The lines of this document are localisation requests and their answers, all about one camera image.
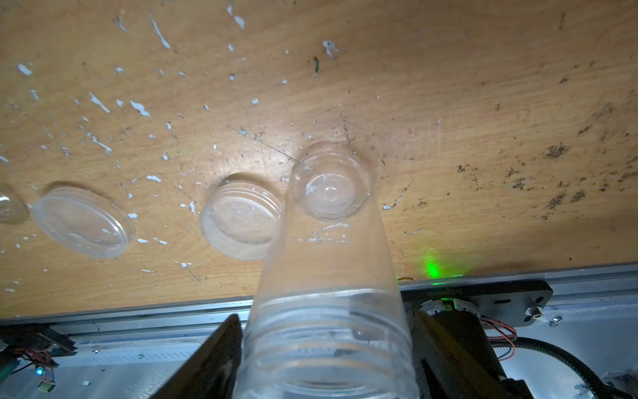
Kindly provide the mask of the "clear jar with yellow cookies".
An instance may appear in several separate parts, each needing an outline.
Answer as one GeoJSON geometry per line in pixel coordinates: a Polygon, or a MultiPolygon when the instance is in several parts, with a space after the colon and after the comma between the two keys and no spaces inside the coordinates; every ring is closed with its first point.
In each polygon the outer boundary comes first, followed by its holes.
{"type": "Polygon", "coordinates": [[[28,219],[28,207],[10,186],[1,184],[0,200],[2,224],[21,224],[28,219]]]}

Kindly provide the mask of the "clear jar with pink cookies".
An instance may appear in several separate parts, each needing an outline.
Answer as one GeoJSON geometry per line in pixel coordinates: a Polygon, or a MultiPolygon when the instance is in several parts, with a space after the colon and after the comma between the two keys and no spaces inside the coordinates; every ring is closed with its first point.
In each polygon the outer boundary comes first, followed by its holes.
{"type": "Polygon", "coordinates": [[[236,398],[416,398],[412,341],[367,160],[292,168],[244,332],[236,398]]]}

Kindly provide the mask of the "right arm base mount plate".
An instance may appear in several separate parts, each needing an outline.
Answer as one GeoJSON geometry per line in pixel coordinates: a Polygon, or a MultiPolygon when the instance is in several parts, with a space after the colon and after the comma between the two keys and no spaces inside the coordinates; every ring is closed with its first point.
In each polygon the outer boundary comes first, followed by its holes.
{"type": "Polygon", "coordinates": [[[409,284],[401,289],[405,302],[422,305],[430,300],[461,302],[462,309],[472,309],[485,316],[521,328],[543,317],[543,309],[553,290],[543,280],[519,280],[491,283],[409,284]]]}

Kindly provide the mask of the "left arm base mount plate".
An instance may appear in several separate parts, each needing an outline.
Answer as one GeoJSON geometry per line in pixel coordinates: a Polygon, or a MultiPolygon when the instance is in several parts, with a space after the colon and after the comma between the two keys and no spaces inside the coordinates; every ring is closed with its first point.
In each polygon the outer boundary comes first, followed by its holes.
{"type": "Polygon", "coordinates": [[[75,342],[50,324],[1,326],[1,383],[30,367],[45,387],[54,387],[58,357],[75,356],[75,342]]]}

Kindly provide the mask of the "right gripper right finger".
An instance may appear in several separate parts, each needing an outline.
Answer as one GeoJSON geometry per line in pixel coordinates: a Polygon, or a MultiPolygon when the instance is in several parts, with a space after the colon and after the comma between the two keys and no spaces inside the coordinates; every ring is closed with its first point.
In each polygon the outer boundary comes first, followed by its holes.
{"type": "Polygon", "coordinates": [[[413,365],[421,398],[530,398],[507,377],[479,319],[467,312],[410,312],[413,365]]]}

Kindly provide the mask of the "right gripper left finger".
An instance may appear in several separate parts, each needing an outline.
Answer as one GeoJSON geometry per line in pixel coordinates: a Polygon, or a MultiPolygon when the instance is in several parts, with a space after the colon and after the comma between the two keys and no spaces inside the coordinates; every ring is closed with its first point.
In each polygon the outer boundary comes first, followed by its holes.
{"type": "Polygon", "coordinates": [[[231,398],[242,339],[239,316],[232,314],[152,398],[231,398]]]}

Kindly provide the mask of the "clear jar lid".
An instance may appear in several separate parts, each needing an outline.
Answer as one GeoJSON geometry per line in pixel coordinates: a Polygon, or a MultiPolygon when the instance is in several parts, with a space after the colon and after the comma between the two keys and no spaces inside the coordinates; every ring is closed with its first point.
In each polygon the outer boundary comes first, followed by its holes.
{"type": "Polygon", "coordinates": [[[282,203],[266,188],[252,181],[227,181],[209,196],[199,226],[217,251],[257,261],[269,253],[281,211],[282,203]]]}
{"type": "Polygon", "coordinates": [[[57,186],[31,209],[39,229],[68,249],[93,259],[112,259],[136,240],[129,217],[89,190],[57,186]]]}

